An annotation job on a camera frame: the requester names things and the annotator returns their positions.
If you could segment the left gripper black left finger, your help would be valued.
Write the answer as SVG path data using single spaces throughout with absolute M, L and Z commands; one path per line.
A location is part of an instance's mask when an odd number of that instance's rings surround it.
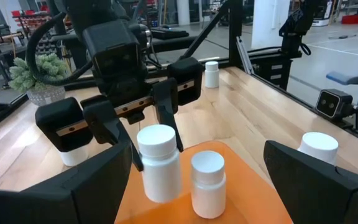
M 114 223 L 131 164 L 122 142 L 28 189 L 0 190 L 0 223 Z

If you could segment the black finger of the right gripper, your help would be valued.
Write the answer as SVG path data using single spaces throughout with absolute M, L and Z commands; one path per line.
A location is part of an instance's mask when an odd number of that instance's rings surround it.
M 108 99 L 86 99 L 82 101 L 83 116 L 99 144 L 128 142 L 131 149 L 132 163 L 139 172 L 144 170 L 140 155 L 128 132 L 116 114 Z
M 178 111 L 178 87 L 174 78 L 152 85 L 152 98 L 159 124 L 167 125 L 174 129 L 177 149 L 183 152 L 183 143 L 175 122 L 174 114 Z

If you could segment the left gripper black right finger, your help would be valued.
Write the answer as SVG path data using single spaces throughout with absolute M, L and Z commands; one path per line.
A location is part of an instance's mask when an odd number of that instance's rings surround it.
M 293 223 L 358 223 L 358 174 L 273 140 L 264 162 Z

